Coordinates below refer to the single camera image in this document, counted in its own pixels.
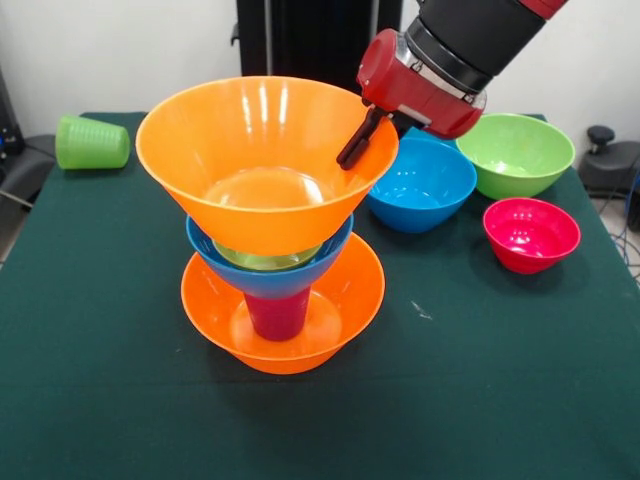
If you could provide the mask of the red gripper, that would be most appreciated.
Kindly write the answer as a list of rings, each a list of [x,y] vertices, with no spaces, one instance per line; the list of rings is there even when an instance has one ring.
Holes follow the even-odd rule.
[[[343,170],[352,169],[369,146],[383,111],[394,114],[401,140],[413,127],[442,139],[471,130],[484,113],[486,93],[465,93],[447,83],[409,49],[405,36],[392,29],[378,33],[362,57],[357,74],[369,108],[356,132],[338,154]]]

